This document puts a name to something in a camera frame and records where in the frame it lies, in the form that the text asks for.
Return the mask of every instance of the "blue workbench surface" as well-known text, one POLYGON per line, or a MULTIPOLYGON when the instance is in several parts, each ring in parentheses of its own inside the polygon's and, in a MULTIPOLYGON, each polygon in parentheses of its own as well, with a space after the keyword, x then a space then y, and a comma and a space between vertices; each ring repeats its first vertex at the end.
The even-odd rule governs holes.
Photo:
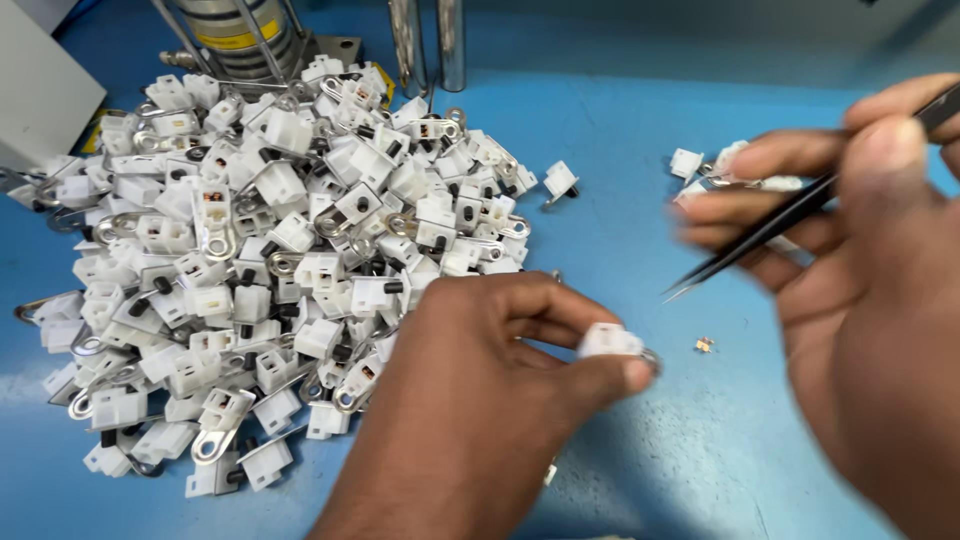
MULTIPOLYGON (((360 36, 368 60, 396 67, 383 6, 301 7, 308 26, 360 36)), ((512 24, 532 15, 517 17, 512 24)), ((428 57, 431 25, 424 19, 428 57)), ((477 36, 502 35, 491 25, 489 12, 471 19, 471 51, 478 56, 484 44, 477 36)), ((141 85, 169 72, 156 52, 176 46, 147 2, 119 0, 103 2, 60 41, 108 89, 108 104, 128 110, 142 99, 141 85)), ((666 306, 659 295, 699 257, 672 241, 663 212, 678 187, 666 165, 675 148, 711 153, 780 126, 835 125, 865 90, 671 82, 508 63, 511 69, 473 67, 467 90, 439 93, 435 110, 463 108, 472 128, 492 135, 541 178, 556 160, 581 177, 580 198, 564 198, 549 211, 539 209, 546 198, 541 186, 520 200, 518 211, 534 231, 527 266, 562 269, 570 285, 619 314, 665 361, 651 390, 598 414, 564 447, 559 473, 516 538, 896 537, 810 440, 790 397, 769 300, 735 273, 666 306), (715 354, 694 350, 701 335, 716 341, 715 354)), ((898 75, 909 71, 899 69, 898 75)), ((932 175, 947 177, 939 166, 932 175)), ((6 198, 0 229, 8 232, 0 306, 80 286, 70 272, 78 235, 51 233, 6 198)), ((40 386, 68 357, 46 355, 38 329, 9 316, 0 317, 0 336, 5 538, 300 537, 353 438, 295 435, 295 464, 256 494, 244 486, 237 494, 185 499, 194 468, 187 455, 168 463, 159 479, 90 474, 81 460, 98 437, 64 409, 46 405, 40 386)))

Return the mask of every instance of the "tweezers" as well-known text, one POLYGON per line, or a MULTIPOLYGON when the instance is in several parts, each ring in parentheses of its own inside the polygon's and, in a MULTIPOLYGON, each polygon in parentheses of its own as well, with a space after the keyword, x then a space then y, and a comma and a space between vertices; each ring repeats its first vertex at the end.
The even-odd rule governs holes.
MULTIPOLYGON (((924 130, 930 133, 957 112, 960 112, 960 83, 948 88, 933 101, 917 110, 913 116, 920 120, 920 123, 924 125, 924 130)), ((793 197, 771 210, 737 239, 720 248, 715 256, 687 272, 670 288, 663 291, 666 293, 682 287, 666 302, 693 290, 694 287, 712 278, 720 271, 736 264, 754 249, 786 233, 807 217, 819 212, 833 198, 831 188, 837 178, 838 174, 833 170, 797 191, 793 197)))

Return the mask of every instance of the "metal pole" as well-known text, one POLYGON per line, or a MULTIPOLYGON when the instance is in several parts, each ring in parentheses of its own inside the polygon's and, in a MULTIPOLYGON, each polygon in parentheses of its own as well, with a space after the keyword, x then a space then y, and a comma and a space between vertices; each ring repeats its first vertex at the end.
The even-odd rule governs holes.
POLYGON ((390 26, 394 31, 400 85, 408 98, 425 96, 426 65, 423 63, 423 36, 420 34, 420 6, 417 0, 388 0, 390 26))
POLYGON ((283 7, 287 9, 287 16, 290 17, 290 22, 294 24, 294 30, 297 31, 297 36, 306 36, 306 32, 303 31, 303 25, 300 24, 300 18, 297 16, 297 10, 294 9, 293 1, 283 0, 283 7))
POLYGON ((448 92, 467 87, 467 36, 464 0, 437 0, 441 86, 448 92))
POLYGON ((183 47, 187 50, 188 53, 193 55, 193 58, 197 62, 197 66, 200 67, 200 70, 203 73, 213 77, 213 70, 210 69, 210 64, 206 63, 206 59, 203 55, 200 54, 200 50, 197 49, 197 46, 193 44, 193 40, 190 39, 190 36, 187 35, 186 31, 183 30, 183 27, 180 25, 180 22, 176 17, 167 9, 167 5, 164 0, 150 0, 154 3, 154 7, 160 16, 163 17, 163 20, 167 22, 167 25, 170 27, 170 30, 174 31, 174 34, 180 39, 183 43, 183 47))
POLYGON ((274 78, 276 78, 280 84, 286 85, 287 80, 283 77, 283 71, 280 69, 280 65, 276 63, 274 51, 270 50, 270 44, 263 38, 263 33, 260 32, 260 25, 256 22, 256 19, 253 18, 253 13, 250 11, 250 6, 247 5, 247 0, 234 0, 233 3, 236 4, 237 11, 240 12, 243 21, 247 23, 247 28, 250 29, 250 33, 253 34, 253 39, 256 40, 256 45, 260 48, 260 53, 263 54, 264 60, 267 61, 267 67, 270 68, 270 72, 274 74, 274 78))

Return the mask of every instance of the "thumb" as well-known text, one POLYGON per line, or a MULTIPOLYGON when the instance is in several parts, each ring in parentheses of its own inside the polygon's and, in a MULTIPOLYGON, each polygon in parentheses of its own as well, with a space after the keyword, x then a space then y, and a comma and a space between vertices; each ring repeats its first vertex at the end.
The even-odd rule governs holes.
POLYGON ((878 120, 851 139, 840 168, 840 209, 868 275, 910 264, 936 231, 943 206, 926 182, 926 135, 905 116, 878 120))
POLYGON ((652 351, 642 356, 589 356, 559 370, 560 386, 574 405, 578 422, 613 402, 630 397, 650 385, 660 371, 652 351))

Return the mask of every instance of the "human hand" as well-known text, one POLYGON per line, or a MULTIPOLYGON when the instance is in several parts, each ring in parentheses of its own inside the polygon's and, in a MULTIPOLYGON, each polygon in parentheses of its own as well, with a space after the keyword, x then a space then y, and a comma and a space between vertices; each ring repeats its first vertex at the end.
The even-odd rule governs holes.
POLYGON ((563 442, 654 376, 635 356, 572 364, 608 310, 541 272, 443 278, 402 323, 315 538, 503 538, 563 442))
MULTIPOLYGON (((825 453, 915 538, 960 533, 960 203, 926 182, 926 139, 909 115, 958 81, 892 86, 854 104, 842 131, 762 135, 732 165, 762 179, 840 163, 839 210, 786 235, 816 261, 803 269, 764 248, 743 266, 777 296, 789 378, 825 453)), ((930 141, 960 173, 960 116, 930 141)), ((788 196, 698 195, 677 208, 680 238, 717 249, 788 196)))

